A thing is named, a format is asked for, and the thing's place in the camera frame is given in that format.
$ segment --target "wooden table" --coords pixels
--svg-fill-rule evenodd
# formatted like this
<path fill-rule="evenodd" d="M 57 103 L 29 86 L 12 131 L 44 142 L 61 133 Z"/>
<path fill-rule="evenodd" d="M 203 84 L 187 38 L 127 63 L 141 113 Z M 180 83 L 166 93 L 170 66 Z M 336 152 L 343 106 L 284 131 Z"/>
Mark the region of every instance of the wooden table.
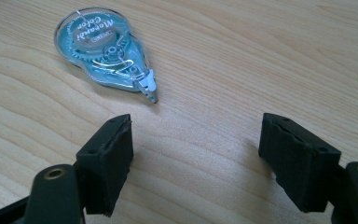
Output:
<path fill-rule="evenodd" d="M 157 104 L 62 59 L 57 24 L 121 12 L 143 40 Z M 263 113 L 358 161 L 358 0 L 0 1 L 0 208 L 130 113 L 134 160 L 111 218 L 88 223 L 330 223 L 303 214 L 258 157 Z"/>

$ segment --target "tabletop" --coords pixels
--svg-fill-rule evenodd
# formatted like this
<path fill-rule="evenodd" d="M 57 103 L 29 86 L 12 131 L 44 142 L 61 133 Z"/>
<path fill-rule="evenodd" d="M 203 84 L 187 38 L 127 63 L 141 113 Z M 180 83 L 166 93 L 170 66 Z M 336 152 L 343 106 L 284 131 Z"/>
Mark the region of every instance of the tabletop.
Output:
<path fill-rule="evenodd" d="M 158 102 L 96 84 L 54 46 L 84 7 L 142 40 Z M 111 217 L 87 223 L 330 223 L 304 214 L 258 157 L 263 113 L 358 161 L 358 0 L 0 1 L 0 208 L 131 114 L 134 159 Z"/>

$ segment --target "correction tape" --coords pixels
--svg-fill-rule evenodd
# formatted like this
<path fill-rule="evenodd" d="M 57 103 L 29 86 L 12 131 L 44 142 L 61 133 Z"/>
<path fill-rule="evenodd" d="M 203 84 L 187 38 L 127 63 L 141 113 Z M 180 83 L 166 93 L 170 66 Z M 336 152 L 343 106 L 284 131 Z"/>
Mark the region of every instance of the correction tape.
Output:
<path fill-rule="evenodd" d="M 157 101 L 144 47 L 118 12 L 101 7 L 75 11 L 57 26 L 54 43 L 65 60 L 81 67 L 95 82 L 141 91 L 151 102 Z"/>

